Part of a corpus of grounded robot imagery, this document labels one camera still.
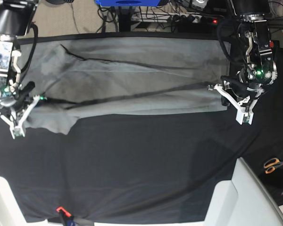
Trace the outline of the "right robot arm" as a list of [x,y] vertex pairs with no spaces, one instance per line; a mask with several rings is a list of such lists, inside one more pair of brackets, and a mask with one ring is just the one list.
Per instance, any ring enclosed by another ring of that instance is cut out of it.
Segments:
[[[39,5],[37,0],[0,0],[0,117],[16,122],[33,108],[29,97],[35,83],[23,85],[37,44],[38,27],[33,17]],[[27,62],[20,66],[22,55],[19,36],[33,31],[33,46]]]

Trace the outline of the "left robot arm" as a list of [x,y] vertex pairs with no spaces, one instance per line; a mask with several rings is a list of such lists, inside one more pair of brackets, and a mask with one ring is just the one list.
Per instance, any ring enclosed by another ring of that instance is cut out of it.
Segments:
[[[228,17],[217,26],[217,39],[231,64],[241,68],[235,76],[222,76],[222,105],[238,106],[249,110],[277,78],[273,42],[265,15],[270,13],[267,0],[229,0]],[[238,42],[241,55],[232,59],[221,38],[224,24],[230,23]]]

